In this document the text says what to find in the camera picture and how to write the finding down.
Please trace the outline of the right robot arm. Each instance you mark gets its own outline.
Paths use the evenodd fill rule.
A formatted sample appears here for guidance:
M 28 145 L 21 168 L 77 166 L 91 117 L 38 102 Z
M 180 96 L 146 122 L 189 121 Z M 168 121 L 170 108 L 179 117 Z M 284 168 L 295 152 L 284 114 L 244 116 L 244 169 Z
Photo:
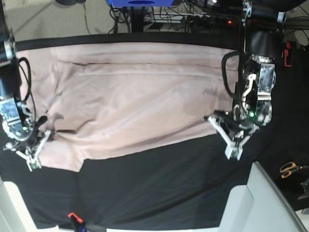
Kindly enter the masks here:
M 3 131 L 12 141 L 3 150 L 12 151 L 23 158 L 30 171 L 40 169 L 39 154 L 51 135 L 40 131 L 47 117 L 36 118 L 35 111 L 27 107 L 32 98 L 30 63 L 16 56 L 15 39 L 8 28 L 4 4 L 0 4 L 0 117 Z

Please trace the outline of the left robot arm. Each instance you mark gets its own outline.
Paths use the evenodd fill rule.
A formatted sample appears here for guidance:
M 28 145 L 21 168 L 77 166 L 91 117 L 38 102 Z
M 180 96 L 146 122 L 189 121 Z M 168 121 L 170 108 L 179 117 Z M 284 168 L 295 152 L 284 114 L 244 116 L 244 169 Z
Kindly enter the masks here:
M 233 99 L 233 108 L 231 111 L 216 110 L 204 117 L 226 142 L 227 159 L 239 160 L 246 142 L 272 119 L 275 61 L 282 53 L 281 28 L 285 19 L 285 12 L 265 3 L 255 0 L 242 2 L 243 49 L 227 53 L 221 63 L 224 86 Z M 231 92 L 226 63 L 229 58 L 241 54 L 249 57 L 240 70 L 244 87 Z

